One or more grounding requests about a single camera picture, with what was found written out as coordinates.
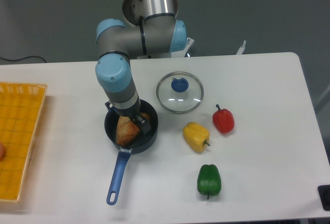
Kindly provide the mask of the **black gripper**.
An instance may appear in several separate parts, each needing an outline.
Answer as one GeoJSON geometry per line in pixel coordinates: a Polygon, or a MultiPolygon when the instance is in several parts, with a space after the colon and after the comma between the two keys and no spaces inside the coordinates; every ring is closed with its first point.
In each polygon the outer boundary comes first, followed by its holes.
{"type": "Polygon", "coordinates": [[[141,101],[135,100],[133,103],[124,102],[116,103],[107,101],[105,103],[108,113],[106,114],[105,121],[117,119],[119,116],[128,117],[130,121],[143,133],[146,134],[151,130],[149,114],[141,114],[141,101]]]}

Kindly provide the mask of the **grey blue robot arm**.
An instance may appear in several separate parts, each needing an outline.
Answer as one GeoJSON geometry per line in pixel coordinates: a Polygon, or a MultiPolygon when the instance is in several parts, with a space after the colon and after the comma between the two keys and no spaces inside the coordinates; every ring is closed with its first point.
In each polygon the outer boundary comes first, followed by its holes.
{"type": "Polygon", "coordinates": [[[187,45],[183,21],[175,17],[173,0],[142,0],[142,17],[135,27],[106,19],[96,29],[99,59],[96,77],[115,111],[128,117],[146,134],[150,123],[140,113],[140,99],[130,59],[182,51],[187,45]]]}

